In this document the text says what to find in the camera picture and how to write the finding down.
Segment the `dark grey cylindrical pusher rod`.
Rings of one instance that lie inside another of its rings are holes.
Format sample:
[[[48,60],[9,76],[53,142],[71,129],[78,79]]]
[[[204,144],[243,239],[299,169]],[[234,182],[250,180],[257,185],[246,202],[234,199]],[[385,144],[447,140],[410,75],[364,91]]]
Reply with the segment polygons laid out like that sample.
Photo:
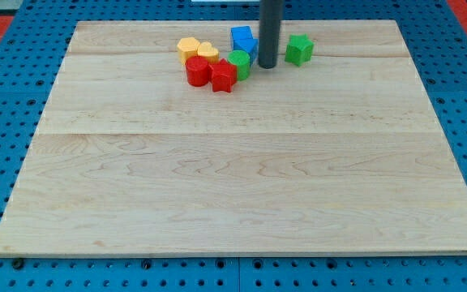
[[[259,4],[258,64],[272,69],[277,64],[284,0],[261,0]]]

